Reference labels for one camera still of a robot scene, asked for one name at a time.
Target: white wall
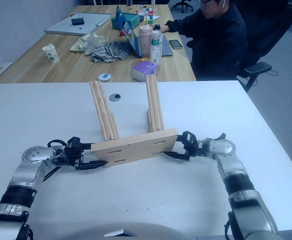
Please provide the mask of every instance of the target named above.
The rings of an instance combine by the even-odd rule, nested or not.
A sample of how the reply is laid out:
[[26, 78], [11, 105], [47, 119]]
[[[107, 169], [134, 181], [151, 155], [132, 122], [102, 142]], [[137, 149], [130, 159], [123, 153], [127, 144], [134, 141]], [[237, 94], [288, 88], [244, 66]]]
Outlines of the white wall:
[[82, 0], [0, 0], [0, 65], [14, 62]]

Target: person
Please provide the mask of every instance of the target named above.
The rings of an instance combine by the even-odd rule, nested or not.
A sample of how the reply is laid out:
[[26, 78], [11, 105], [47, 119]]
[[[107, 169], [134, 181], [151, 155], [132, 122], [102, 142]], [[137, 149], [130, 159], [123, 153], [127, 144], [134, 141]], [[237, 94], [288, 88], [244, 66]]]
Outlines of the person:
[[184, 19], [168, 21], [160, 31], [193, 38], [191, 66], [198, 81], [208, 76], [233, 79], [247, 48], [246, 25], [231, 0], [201, 0], [198, 11]]

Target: black jacket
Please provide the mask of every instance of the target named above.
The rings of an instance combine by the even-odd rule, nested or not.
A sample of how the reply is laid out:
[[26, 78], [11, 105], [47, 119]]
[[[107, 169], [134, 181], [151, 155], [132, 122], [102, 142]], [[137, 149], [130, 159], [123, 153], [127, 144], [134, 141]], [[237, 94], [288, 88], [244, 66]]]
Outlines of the black jacket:
[[232, 3], [218, 20], [206, 19], [201, 10], [182, 20], [168, 21], [170, 32], [193, 38], [191, 66], [197, 78], [232, 77], [247, 48], [247, 29]]

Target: cup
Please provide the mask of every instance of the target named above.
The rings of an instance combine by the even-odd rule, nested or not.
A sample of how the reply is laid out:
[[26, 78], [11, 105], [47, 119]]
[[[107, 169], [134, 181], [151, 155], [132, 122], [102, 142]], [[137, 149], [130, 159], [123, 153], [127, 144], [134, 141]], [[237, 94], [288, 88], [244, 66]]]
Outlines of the cup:
[[139, 28], [139, 35], [141, 39], [141, 55], [142, 57], [149, 57], [151, 44], [152, 27], [150, 25], [142, 25]]
[[59, 61], [55, 46], [53, 44], [49, 44], [47, 46], [44, 46], [42, 48], [42, 50], [45, 52], [47, 58], [49, 59], [49, 61], [51, 61], [52, 63], [56, 63]]

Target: pink cup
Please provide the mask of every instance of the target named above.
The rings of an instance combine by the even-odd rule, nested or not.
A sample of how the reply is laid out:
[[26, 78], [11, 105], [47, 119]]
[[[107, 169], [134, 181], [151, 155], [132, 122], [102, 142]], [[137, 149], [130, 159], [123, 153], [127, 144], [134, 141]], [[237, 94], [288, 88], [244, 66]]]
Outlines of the pink cup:
[[150, 25], [142, 25], [139, 28], [139, 35], [141, 39], [141, 55], [142, 57], [149, 57], [151, 45], [152, 27]]

